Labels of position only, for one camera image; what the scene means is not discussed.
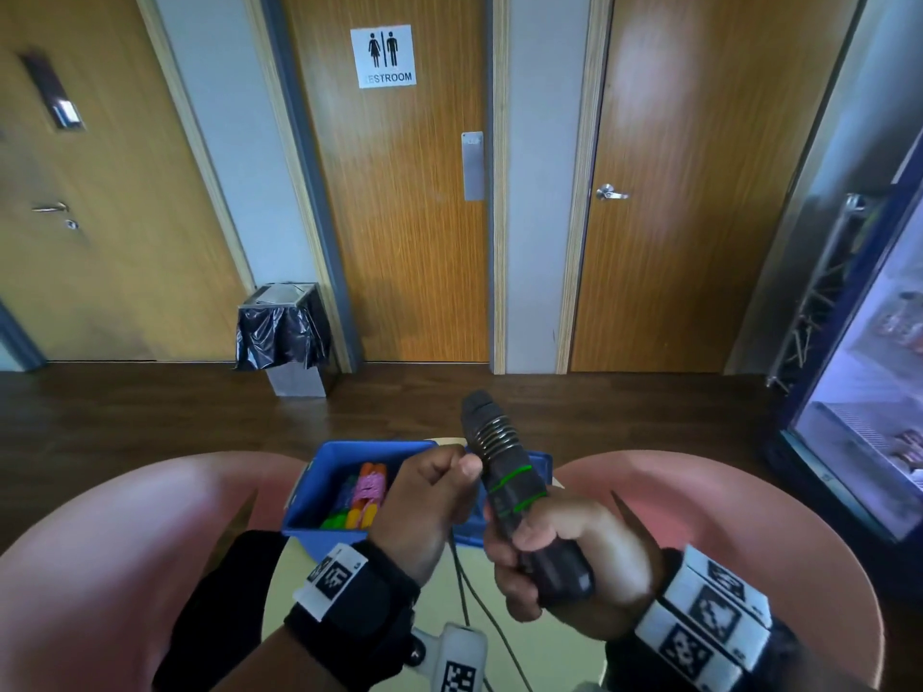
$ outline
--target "blue plastic bin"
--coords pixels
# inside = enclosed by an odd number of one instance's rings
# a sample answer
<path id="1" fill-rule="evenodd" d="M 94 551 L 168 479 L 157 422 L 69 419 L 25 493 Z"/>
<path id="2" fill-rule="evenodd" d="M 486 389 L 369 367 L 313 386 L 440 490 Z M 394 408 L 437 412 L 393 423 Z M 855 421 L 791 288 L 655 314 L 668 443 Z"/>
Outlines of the blue plastic bin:
<path id="1" fill-rule="evenodd" d="M 387 466 L 387 486 L 398 474 L 406 458 L 426 451 L 435 442 L 326 442 L 310 466 L 298 479 L 283 520 L 283 534 L 295 537 L 316 561 L 336 544 L 353 544 L 365 538 L 361 530 L 322 530 L 343 481 L 359 472 L 367 461 Z M 529 458 L 546 483 L 551 482 L 551 456 L 529 452 Z M 484 546 L 484 486 L 479 488 L 477 505 L 468 521 L 455 528 L 455 540 L 468 546 Z"/>

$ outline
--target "glass fridge door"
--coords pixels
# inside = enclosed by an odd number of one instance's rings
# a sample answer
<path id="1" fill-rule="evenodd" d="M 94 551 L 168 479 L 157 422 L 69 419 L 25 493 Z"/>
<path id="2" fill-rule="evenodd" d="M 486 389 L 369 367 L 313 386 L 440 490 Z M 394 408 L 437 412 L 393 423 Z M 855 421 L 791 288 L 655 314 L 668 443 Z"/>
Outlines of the glass fridge door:
<path id="1" fill-rule="evenodd" d="M 894 541 L 923 523 L 923 208 L 792 429 Z"/>

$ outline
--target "wooden floor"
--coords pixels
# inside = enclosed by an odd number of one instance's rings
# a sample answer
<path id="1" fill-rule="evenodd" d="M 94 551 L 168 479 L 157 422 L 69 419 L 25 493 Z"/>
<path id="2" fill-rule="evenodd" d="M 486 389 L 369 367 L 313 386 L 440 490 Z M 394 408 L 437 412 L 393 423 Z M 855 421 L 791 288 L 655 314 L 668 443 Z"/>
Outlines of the wooden floor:
<path id="1" fill-rule="evenodd" d="M 556 466 L 614 449 L 665 449 L 773 481 L 755 450 L 770 405 L 755 377 L 493 376 L 476 365 L 368 364 L 315 400 L 279 399 L 265 374 L 220 364 L 54 364 L 0 373 L 0 551 L 75 495 L 160 459 L 222 449 L 308 459 L 328 439 L 457 436 L 462 397 L 479 387 Z M 923 617 L 883 608 L 883 689 L 923 689 Z"/>

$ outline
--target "metal spring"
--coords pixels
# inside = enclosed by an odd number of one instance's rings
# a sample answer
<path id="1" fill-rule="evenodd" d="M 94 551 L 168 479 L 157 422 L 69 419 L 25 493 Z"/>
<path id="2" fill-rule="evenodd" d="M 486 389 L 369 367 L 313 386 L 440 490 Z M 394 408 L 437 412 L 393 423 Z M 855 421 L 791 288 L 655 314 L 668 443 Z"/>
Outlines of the metal spring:
<path id="1" fill-rule="evenodd" d="M 516 434 L 510 418 L 506 415 L 501 415 L 481 426 L 474 436 L 474 446 L 472 448 L 474 453 L 484 463 L 487 463 L 498 454 L 515 446 L 522 446 L 519 441 L 519 435 Z"/>

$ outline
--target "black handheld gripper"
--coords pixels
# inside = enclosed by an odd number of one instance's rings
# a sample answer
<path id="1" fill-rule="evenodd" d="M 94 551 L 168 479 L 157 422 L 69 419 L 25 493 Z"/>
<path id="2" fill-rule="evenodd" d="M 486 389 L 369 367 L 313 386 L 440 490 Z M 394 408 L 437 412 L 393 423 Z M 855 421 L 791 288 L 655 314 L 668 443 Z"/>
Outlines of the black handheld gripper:
<path id="1" fill-rule="evenodd" d="M 529 506 L 548 494 L 533 469 L 510 418 L 486 391 L 475 391 L 461 402 L 461 427 L 468 448 L 484 463 L 482 480 L 487 501 L 500 532 L 507 538 L 519 526 Z M 594 591 L 593 570 L 576 543 L 555 539 L 546 548 L 522 554 L 521 566 L 536 583 L 543 607 L 583 600 Z"/>

